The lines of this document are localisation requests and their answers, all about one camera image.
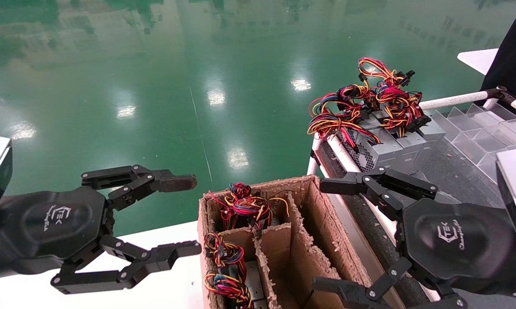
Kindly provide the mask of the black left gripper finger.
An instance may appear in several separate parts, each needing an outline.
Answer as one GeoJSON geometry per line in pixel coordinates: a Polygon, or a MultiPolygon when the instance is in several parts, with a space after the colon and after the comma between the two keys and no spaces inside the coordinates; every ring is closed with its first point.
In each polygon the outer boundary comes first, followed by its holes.
{"type": "Polygon", "coordinates": [[[108,195],[107,205],[117,211],[154,192],[189,191],[197,186],[193,174],[175,176],[170,170],[149,170],[140,165],[84,172],[81,179],[83,186],[97,191],[114,188],[108,195]]]}

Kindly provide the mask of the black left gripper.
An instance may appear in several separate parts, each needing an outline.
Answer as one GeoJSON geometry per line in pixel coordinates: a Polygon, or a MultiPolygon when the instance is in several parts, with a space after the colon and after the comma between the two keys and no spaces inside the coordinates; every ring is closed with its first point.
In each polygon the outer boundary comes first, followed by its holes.
{"type": "Polygon", "coordinates": [[[105,210],[105,196],[88,187],[4,197],[0,278],[60,268],[51,285],[61,293],[99,293],[132,289],[152,273],[171,270],[178,258],[201,254],[201,244],[194,240],[145,250],[111,235],[100,237],[91,248],[88,245],[98,238],[105,210]],[[80,272],[104,252],[129,265],[121,270],[80,272]]]}

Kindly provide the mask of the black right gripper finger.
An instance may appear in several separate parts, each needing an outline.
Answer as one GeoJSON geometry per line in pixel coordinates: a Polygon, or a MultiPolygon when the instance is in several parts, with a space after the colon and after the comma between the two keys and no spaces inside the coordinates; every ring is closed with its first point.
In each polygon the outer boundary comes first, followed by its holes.
{"type": "Polygon", "coordinates": [[[323,193],[337,195],[363,195],[391,221],[403,219],[403,204],[390,191],[415,201],[434,199],[438,188],[429,182],[413,178],[387,167],[379,167],[366,173],[347,172],[340,179],[324,178],[319,182],[323,193]]]}

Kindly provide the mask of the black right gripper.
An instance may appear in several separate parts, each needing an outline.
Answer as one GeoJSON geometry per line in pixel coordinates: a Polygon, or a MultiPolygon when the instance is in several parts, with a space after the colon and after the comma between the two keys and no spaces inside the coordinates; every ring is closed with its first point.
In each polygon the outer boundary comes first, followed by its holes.
{"type": "Polygon", "coordinates": [[[467,309],[452,288],[516,297],[516,232],[504,209],[423,198],[401,213],[402,255],[369,288],[313,277],[313,289],[337,294],[346,309],[390,309],[380,300],[405,273],[440,293],[413,309],[467,309]]]}

